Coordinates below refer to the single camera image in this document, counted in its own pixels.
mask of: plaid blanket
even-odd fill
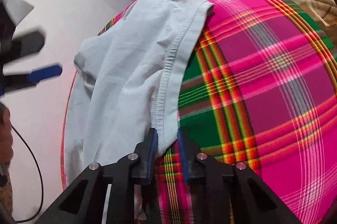
[[[336,49],[291,0],[208,1],[180,127],[217,160],[247,162],[303,223],[318,223],[337,194]],[[203,186],[184,183],[177,143],[143,198],[144,223],[206,223]]]

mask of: floor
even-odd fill
[[[45,210],[62,192],[60,147],[65,107],[75,73],[74,55],[81,42],[95,36],[131,0],[26,0],[35,8],[19,24],[15,35],[40,28],[45,47],[35,57],[15,62],[5,72],[24,72],[61,63],[59,78],[36,88],[6,95],[2,102],[11,111],[12,124],[33,150],[44,179]],[[40,182],[33,158],[14,136],[14,158],[10,166],[14,212],[18,221],[32,216],[40,202]]]

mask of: blue handle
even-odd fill
[[[181,158],[182,173],[183,173],[183,177],[184,177],[185,182],[187,182],[188,179],[189,179],[189,177],[188,177],[188,163],[187,163],[187,159],[186,159],[183,138],[182,138],[182,135],[181,135],[181,131],[179,129],[178,129],[177,137],[178,137],[178,149],[179,149],[180,158]]]
[[[27,76],[27,79],[29,82],[38,83],[41,80],[52,78],[54,76],[59,76],[61,74],[62,67],[60,65],[53,65],[31,72],[31,74]]]

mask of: black metal frame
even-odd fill
[[[151,183],[157,143],[157,132],[151,128],[134,153],[110,165],[90,164],[36,224],[101,223],[109,184],[106,223],[134,224],[134,186]],[[202,223],[230,224],[230,203],[235,224],[301,223],[245,163],[220,163],[180,132],[178,144],[186,182],[205,186]]]

